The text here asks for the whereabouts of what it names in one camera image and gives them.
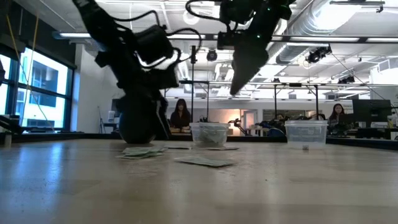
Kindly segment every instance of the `window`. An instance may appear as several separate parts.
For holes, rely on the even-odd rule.
[[[32,86],[57,92],[58,71],[33,61]]]
[[[0,114],[6,114],[8,85],[0,86]]]
[[[25,102],[24,98],[26,93],[27,98],[29,99],[28,102]],[[36,104],[34,97],[39,102],[39,105]],[[64,113],[64,98],[50,96],[22,88],[18,89],[16,114],[20,116],[20,124],[22,126],[31,127],[31,124],[35,124],[35,127],[41,127],[43,125],[39,125],[42,123],[38,123],[38,121],[43,121],[48,127],[49,124],[45,120],[47,118],[55,128],[63,128],[63,121],[65,119]]]
[[[22,127],[69,129],[73,71],[31,49],[20,62],[0,59],[7,79],[0,86],[0,114],[19,115]]]
[[[5,79],[9,79],[10,77],[10,66],[11,66],[11,58],[0,55],[0,60],[2,63],[3,69],[6,71],[6,74],[4,74]]]
[[[4,74],[4,78],[9,79],[11,59],[9,57],[0,55],[0,60],[4,71],[6,71],[6,73]],[[3,83],[0,86],[0,114],[6,114],[7,94],[8,94],[8,85]]]
[[[30,95],[29,103],[39,104],[40,106],[51,106],[55,107],[57,102],[57,98],[55,96],[49,96],[43,93],[37,93],[35,96]]]
[[[54,127],[54,121],[46,121],[46,120],[37,120],[37,119],[28,119],[27,125],[29,127],[38,127],[38,128],[51,128]]]
[[[25,52],[21,54],[21,65],[23,71],[22,69],[19,71],[20,83],[27,84],[28,79],[31,86],[66,94],[68,67],[37,52],[34,52],[32,59],[31,49],[25,49]]]

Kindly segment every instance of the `ductwork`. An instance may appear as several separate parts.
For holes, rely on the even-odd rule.
[[[361,9],[361,6],[331,5],[330,1],[319,0],[312,2],[297,21],[286,29],[284,35],[329,35]],[[271,58],[269,63],[288,64],[307,51],[307,49],[307,46],[288,46],[284,43],[274,44],[269,49]]]

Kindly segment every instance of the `clear plastic container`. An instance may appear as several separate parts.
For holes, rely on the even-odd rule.
[[[190,123],[193,142],[200,147],[222,147],[226,143],[229,124]]]
[[[311,149],[326,144],[328,121],[286,121],[285,126],[290,147]]]

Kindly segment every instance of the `container lid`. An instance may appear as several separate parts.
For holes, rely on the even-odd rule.
[[[314,121],[314,120],[293,120],[293,121],[286,121],[285,125],[327,125],[328,121]]]
[[[197,127],[197,126],[230,127],[230,124],[216,123],[216,122],[196,122],[196,123],[189,123],[189,126],[191,126],[191,127]]]

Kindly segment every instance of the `computer monitor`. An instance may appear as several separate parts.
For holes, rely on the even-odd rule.
[[[112,106],[111,106],[111,110],[114,111],[114,117],[118,118],[120,117],[120,111],[117,109],[116,105],[118,104],[118,102],[120,101],[120,99],[112,99]]]
[[[353,100],[355,120],[366,122],[370,126],[372,122],[387,122],[387,116],[391,115],[391,102],[389,100]]]

